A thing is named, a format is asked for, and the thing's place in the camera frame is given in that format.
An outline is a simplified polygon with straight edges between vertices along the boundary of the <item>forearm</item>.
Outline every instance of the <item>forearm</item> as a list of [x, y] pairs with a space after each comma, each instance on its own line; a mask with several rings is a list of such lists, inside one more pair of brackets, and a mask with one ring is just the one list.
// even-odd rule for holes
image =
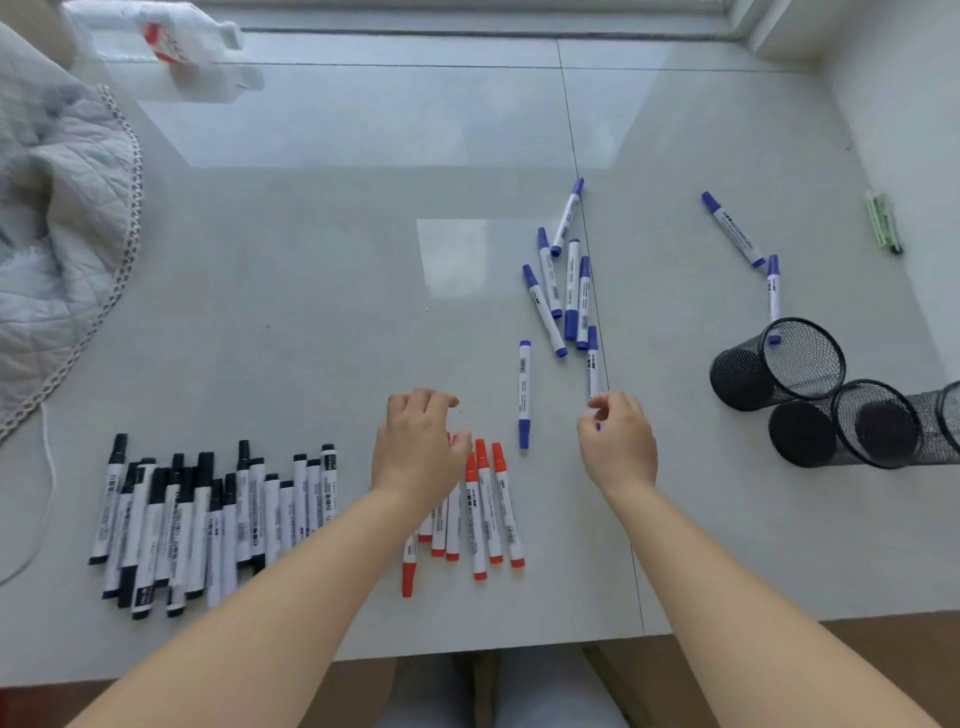
[[73, 728], [296, 728], [353, 617], [426, 508], [372, 491], [190, 625]]
[[936, 725], [654, 488], [622, 488], [611, 506], [721, 725]]

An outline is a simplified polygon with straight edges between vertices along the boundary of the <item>wall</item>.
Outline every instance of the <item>wall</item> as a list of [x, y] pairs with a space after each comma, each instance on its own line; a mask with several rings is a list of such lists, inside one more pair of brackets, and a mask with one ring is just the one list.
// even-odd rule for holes
[[956, 0], [885, 0], [824, 63], [871, 183], [896, 207], [903, 263], [950, 379], [960, 379], [958, 37]]

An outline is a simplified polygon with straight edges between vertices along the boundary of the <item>white cord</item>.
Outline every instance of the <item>white cord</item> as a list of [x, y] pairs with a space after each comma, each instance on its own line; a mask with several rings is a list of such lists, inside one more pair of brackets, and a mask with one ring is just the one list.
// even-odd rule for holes
[[43, 428], [43, 453], [47, 457], [47, 467], [50, 469], [50, 493], [47, 495], [47, 505], [43, 509], [43, 519], [36, 528], [34, 545], [31, 547], [30, 553], [20, 566], [0, 579], [0, 587], [10, 584], [17, 576], [30, 567], [40, 553], [40, 548], [47, 538], [47, 526], [50, 524], [50, 514], [54, 506], [54, 494], [57, 492], [57, 468], [54, 467], [54, 455], [53, 452], [50, 451], [50, 435], [47, 432], [47, 405], [45, 402], [40, 403], [40, 421]]

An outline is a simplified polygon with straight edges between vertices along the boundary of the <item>white table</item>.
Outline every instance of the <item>white table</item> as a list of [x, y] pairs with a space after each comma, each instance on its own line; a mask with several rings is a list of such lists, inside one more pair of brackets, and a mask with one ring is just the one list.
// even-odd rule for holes
[[[711, 357], [762, 326], [765, 294], [700, 208], [707, 188], [781, 254], [784, 311], [830, 329], [853, 376], [944, 383], [900, 264], [871, 247], [866, 180], [817, 78], [708, 44], [249, 41], [255, 67], [202, 83], [82, 69], [143, 143], [142, 253], [49, 402], [60, 491], [36, 562], [0, 589], [0, 685], [122, 674], [201, 612], [134, 623], [99, 598], [85, 560], [115, 432], [161, 462], [213, 449], [218, 473], [239, 438], [281, 474], [333, 441], [346, 508], [369, 486], [387, 396], [423, 384], [461, 397], [451, 428], [505, 444], [527, 568], [478, 585], [469, 559], [424, 556], [403, 600], [398, 554], [338, 657], [668, 631], [580, 464], [583, 357], [553, 359], [519, 272], [578, 170], [572, 234], [593, 260], [605, 372], [645, 402], [661, 487], [819, 618], [960, 604], [953, 469], [800, 471], [764, 413], [708, 388]], [[535, 346], [525, 457], [521, 338]], [[3, 447], [0, 568], [42, 511], [40, 453], [36, 417]]]

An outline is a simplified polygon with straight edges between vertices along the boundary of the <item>quilted fabric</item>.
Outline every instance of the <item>quilted fabric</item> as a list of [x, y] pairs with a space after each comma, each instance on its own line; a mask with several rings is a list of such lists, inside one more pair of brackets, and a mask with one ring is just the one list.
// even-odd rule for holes
[[139, 144], [106, 88], [0, 23], [0, 441], [119, 299], [141, 196]]

